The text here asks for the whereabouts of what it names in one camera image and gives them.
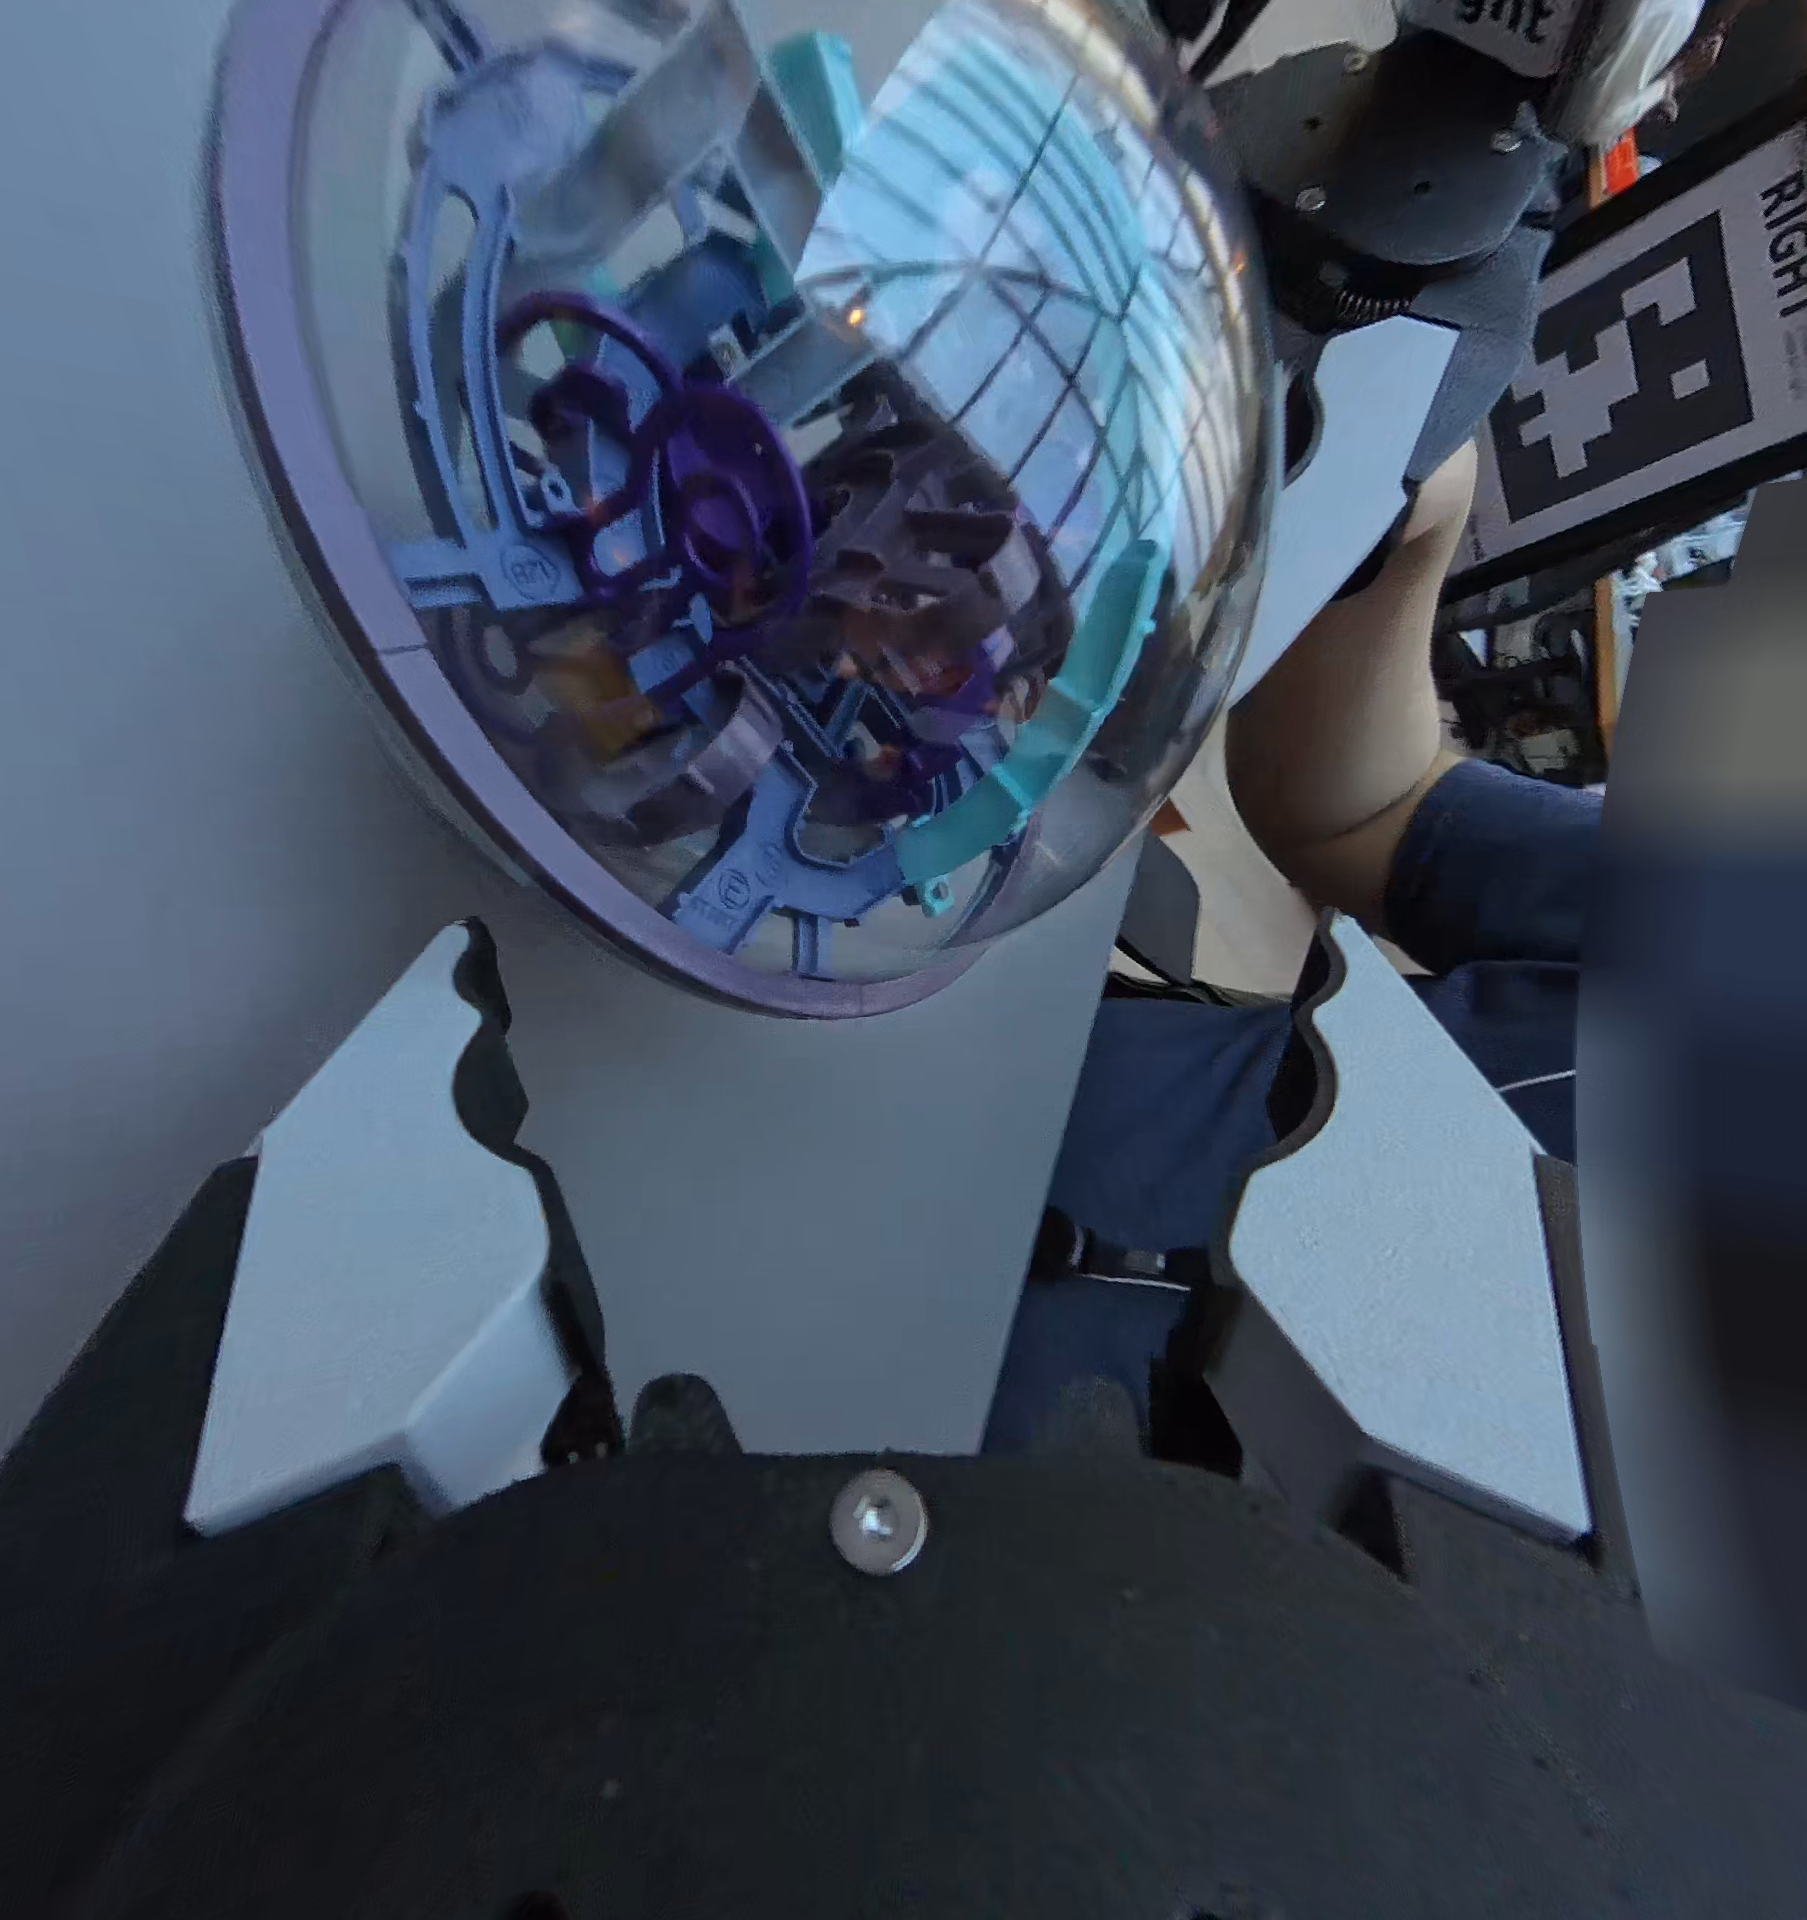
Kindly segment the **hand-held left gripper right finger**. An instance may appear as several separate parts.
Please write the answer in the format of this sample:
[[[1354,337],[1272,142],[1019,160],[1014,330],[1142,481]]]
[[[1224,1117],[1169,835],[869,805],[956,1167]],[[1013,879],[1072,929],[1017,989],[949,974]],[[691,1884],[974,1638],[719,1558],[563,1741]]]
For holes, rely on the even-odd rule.
[[[1396,1478],[1584,1540],[1539,1140],[1350,916],[1323,916],[1288,1021],[1274,1139],[1172,1365],[1299,1522]]]

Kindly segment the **person's blue sleeve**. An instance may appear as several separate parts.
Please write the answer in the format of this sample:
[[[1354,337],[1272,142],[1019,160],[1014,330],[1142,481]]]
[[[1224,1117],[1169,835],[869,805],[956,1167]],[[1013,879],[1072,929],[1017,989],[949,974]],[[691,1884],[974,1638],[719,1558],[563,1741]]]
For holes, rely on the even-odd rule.
[[[1579,968],[1603,796],[1462,760],[1424,794],[1391,857],[1381,922],[1435,974]]]

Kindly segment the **person's right forearm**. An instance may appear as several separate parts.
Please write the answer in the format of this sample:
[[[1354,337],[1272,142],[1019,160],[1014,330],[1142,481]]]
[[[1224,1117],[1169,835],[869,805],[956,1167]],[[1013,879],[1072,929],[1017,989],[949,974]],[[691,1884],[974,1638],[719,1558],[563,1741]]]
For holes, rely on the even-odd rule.
[[[1385,924],[1396,853],[1460,762],[1430,664],[1441,590],[1477,491],[1477,446],[1417,491],[1369,587],[1324,605],[1226,720],[1239,821],[1311,906]]]

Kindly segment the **person's blue jeans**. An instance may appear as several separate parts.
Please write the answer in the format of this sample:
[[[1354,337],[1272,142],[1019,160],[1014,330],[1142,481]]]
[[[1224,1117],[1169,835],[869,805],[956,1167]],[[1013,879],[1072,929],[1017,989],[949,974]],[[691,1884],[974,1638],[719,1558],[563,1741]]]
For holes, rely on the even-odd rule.
[[[1411,979],[1427,1011],[1554,1158],[1574,1162],[1579,966],[1477,962]],[[1020,1292],[982,1452],[1023,1455],[1081,1383],[1118,1388],[1137,1434],[1151,1367],[1224,1202],[1274,1140],[1268,1094],[1291,1037],[1277,1006],[1107,997],[1092,1027],[1045,1210],[1087,1238]]]

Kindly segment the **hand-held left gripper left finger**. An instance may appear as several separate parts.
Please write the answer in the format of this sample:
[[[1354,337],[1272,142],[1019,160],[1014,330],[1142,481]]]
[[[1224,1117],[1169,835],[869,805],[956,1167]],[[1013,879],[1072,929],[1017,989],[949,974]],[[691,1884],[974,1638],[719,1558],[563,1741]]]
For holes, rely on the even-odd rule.
[[[378,1467],[437,1515],[624,1428],[553,1169],[518,1135],[498,950],[445,926],[258,1136],[185,1522]]]

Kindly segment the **clear plastic maze ball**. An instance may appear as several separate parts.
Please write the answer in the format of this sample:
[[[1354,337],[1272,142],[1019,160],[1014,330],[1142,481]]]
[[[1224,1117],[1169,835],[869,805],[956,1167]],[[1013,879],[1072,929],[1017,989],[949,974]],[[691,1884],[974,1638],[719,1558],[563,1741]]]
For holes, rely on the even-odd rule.
[[[421,791],[606,948],[860,1021],[1102,876],[1278,489],[1226,158],[1128,3],[235,3],[230,370]]]

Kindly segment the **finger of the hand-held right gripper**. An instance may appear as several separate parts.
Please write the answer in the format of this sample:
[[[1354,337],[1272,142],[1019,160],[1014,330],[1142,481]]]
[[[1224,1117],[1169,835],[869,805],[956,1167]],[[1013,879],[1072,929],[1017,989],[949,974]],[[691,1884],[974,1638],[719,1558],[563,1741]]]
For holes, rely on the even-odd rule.
[[[1230,684],[1240,706],[1331,604],[1402,517],[1406,475],[1457,335],[1421,319],[1386,319],[1335,335],[1307,392],[1314,448],[1277,494],[1270,549],[1250,642]]]

